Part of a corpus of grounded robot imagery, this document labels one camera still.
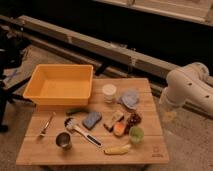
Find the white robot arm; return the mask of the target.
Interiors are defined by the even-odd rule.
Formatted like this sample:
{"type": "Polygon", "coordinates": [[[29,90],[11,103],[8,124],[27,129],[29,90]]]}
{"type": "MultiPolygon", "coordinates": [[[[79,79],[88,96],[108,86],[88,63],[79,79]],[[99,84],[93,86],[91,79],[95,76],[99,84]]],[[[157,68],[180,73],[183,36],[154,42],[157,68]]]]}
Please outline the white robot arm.
{"type": "Polygon", "coordinates": [[[159,103],[166,111],[173,111],[190,100],[213,115],[213,88],[207,84],[208,77],[209,69],[200,62],[171,70],[159,103]]]}

